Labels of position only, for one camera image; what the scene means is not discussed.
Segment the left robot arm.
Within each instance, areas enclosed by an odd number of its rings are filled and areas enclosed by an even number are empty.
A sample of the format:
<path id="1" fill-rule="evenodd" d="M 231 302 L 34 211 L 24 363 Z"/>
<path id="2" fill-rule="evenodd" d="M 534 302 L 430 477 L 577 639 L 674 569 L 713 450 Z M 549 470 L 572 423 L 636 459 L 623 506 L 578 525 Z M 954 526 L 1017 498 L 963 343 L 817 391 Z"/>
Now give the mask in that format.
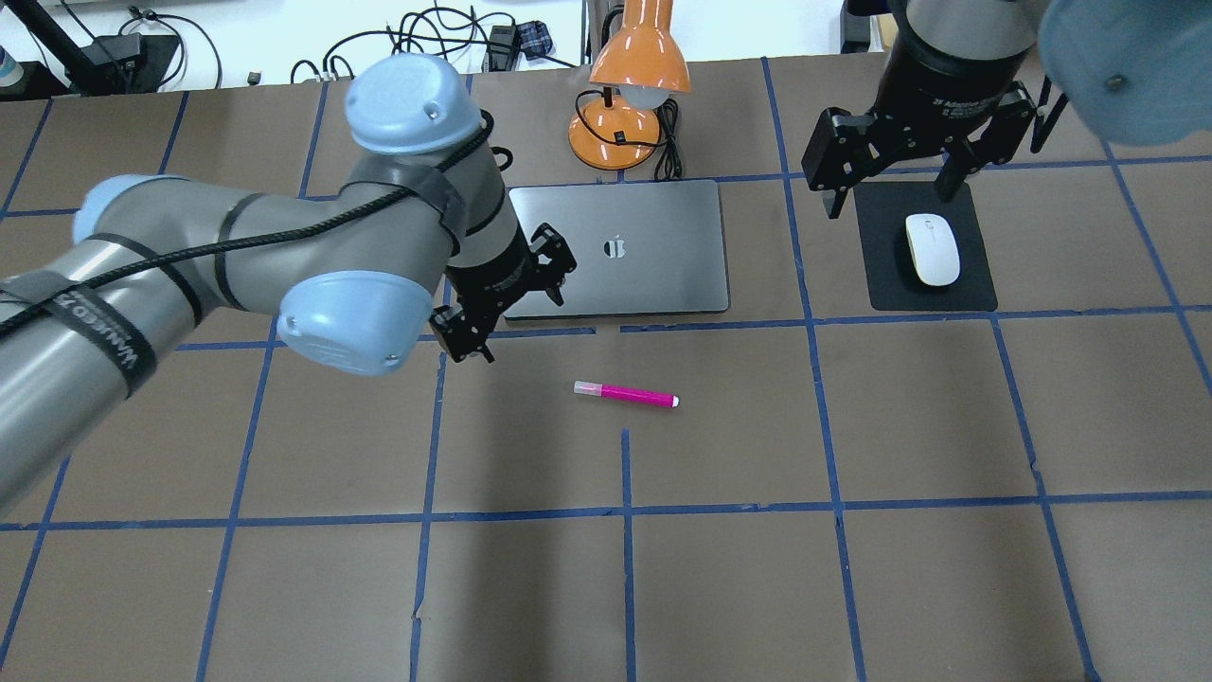
<path id="1" fill-rule="evenodd" d="M 2 511 L 152 379 L 217 308 L 276 316 L 321 366 L 385 376 L 424 329 L 454 361 L 524 296 L 562 303 L 577 260 L 511 207 L 493 118 L 447 62 L 398 53 L 354 79 L 364 155 L 330 202 L 121 174 L 91 189 L 73 245 L 2 280 Z"/>

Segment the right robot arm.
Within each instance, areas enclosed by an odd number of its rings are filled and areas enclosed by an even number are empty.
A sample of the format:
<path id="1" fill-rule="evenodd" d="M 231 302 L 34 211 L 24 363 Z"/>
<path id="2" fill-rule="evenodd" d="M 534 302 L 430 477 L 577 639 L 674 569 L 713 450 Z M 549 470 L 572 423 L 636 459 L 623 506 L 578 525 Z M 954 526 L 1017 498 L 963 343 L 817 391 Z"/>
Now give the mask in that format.
<path id="1" fill-rule="evenodd" d="M 829 107 L 801 160 L 835 219 L 848 191 L 901 161 L 942 156 L 936 197 L 1042 149 L 1074 111 L 1092 134 L 1164 147 L 1210 128 L 1207 1 L 848 1 L 898 34 L 874 103 Z"/>

